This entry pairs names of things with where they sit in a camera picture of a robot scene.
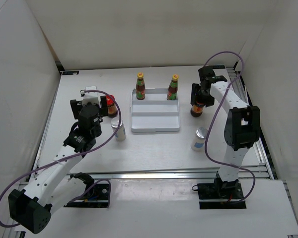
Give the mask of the tall sauce bottle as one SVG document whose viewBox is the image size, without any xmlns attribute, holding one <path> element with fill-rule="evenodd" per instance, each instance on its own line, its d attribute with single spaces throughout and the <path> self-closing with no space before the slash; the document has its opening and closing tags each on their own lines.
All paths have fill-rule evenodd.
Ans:
<svg viewBox="0 0 298 238">
<path fill-rule="evenodd" d="M 144 81 L 144 74 L 142 72 L 139 72 L 137 74 L 137 82 L 136 82 L 136 98 L 138 100 L 144 100 L 145 99 L 145 81 Z"/>
<path fill-rule="evenodd" d="M 171 82 L 169 84 L 168 92 L 167 92 L 167 100 L 177 99 L 178 79 L 179 79 L 179 76 L 177 74 L 174 74 L 172 76 Z"/>
</svg>

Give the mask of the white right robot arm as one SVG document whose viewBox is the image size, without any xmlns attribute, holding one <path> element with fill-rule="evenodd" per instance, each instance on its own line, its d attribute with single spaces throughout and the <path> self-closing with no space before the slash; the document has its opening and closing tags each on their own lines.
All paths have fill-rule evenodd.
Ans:
<svg viewBox="0 0 298 238">
<path fill-rule="evenodd" d="M 213 73 L 200 75 L 200 83 L 192 85 L 191 101 L 194 106 L 209 107 L 218 101 L 218 109 L 227 114 L 224 126 L 226 151 L 223 161 L 217 161 L 206 152 L 207 158 L 220 165 L 214 179 L 213 192 L 225 198 L 237 189 L 238 173 L 248 150 L 260 137 L 260 109 L 244 102 L 231 88 L 224 76 Z"/>
</svg>

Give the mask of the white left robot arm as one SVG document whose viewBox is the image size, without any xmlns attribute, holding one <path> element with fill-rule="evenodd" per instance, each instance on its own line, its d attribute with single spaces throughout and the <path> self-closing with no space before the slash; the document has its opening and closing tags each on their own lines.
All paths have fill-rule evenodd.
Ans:
<svg viewBox="0 0 298 238">
<path fill-rule="evenodd" d="M 102 133 L 102 118 L 108 116 L 107 98 L 97 93 L 83 94 L 83 100 L 71 100 L 76 122 L 64 140 L 54 161 L 39 169 L 39 175 L 22 190 L 14 189 L 8 196 L 10 217 L 34 234 L 40 233 L 52 214 L 74 198 L 90 198 L 94 179 L 79 173 L 66 178 L 96 144 Z"/>
</svg>

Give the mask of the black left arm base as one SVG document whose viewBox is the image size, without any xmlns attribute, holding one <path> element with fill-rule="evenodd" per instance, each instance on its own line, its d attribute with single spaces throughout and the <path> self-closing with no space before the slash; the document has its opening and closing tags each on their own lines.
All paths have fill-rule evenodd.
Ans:
<svg viewBox="0 0 298 238">
<path fill-rule="evenodd" d="M 69 202 L 66 208 L 109 208 L 111 197 L 111 182 L 109 179 L 100 179 L 92 189 L 82 198 Z"/>
</svg>

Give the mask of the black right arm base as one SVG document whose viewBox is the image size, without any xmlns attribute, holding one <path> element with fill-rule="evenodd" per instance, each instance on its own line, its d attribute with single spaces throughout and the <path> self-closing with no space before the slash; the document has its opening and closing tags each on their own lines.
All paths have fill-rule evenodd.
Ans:
<svg viewBox="0 0 298 238">
<path fill-rule="evenodd" d="M 238 202 L 244 197 L 240 183 L 224 195 L 218 194 L 213 183 L 198 183 L 192 190 L 198 193 L 200 210 L 246 209 L 245 201 Z"/>
</svg>

